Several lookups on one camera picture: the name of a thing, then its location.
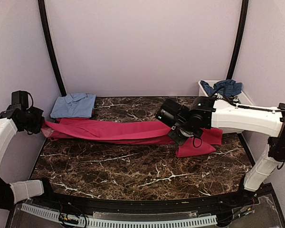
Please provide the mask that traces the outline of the pink trousers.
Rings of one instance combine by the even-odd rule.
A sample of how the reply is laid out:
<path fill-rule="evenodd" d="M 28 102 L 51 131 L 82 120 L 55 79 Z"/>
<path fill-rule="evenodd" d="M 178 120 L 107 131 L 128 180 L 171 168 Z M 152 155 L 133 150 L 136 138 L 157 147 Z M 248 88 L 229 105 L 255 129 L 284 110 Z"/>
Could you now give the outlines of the pink trousers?
<path fill-rule="evenodd" d="M 41 132 L 52 141 L 80 138 L 97 142 L 125 145 L 174 144 L 168 136 L 170 128 L 159 121 L 118 123 L 80 118 L 62 118 L 58 123 L 45 121 Z M 206 155 L 216 151 L 214 145 L 222 144 L 223 131 L 205 129 L 200 140 L 189 138 L 178 147 L 178 158 Z"/>

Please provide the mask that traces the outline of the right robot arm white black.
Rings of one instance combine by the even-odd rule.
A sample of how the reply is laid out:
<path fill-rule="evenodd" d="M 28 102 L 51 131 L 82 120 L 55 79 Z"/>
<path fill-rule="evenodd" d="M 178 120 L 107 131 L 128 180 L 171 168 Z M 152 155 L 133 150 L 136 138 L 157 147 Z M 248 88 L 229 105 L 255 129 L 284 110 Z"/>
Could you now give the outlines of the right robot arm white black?
<path fill-rule="evenodd" d="M 251 192 L 278 166 L 285 162 L 285 104 L 278 107 L 242 105 L 223 98 L 199 96 L 191 107 L 166 99 L 156 119 L 170 127 L 168 136 L 182 146 L 189 138 L 200 139 L 203 129 L 230 128 L 262 133 L 268 136 L 268 150 L 264 151 L 253 168 L 245 175 L 242 188 L 233 195 L 233 202 L 243 206 L 251 199 Z"/>

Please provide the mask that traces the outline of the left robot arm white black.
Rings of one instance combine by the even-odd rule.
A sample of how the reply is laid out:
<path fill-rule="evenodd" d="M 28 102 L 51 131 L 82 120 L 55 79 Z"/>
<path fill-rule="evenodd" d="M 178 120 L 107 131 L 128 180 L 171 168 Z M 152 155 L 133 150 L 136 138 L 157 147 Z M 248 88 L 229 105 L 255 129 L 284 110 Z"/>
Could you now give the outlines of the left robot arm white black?
<path fill-rule="evenodd" d="M 34 106 L 32 95 L 27 91 L 11 94 L 11 104 L 0 113 L 0 167 L 6 151 L 19 132 L 38 134 L 44 123 L 43 110 Z M 0 176 L 0 208 L 10 209 L 20 201 L 38 196 L 47 207 L 57 204 L 57 195 L 44 189 L 41 180 L 5 182 Z"/>

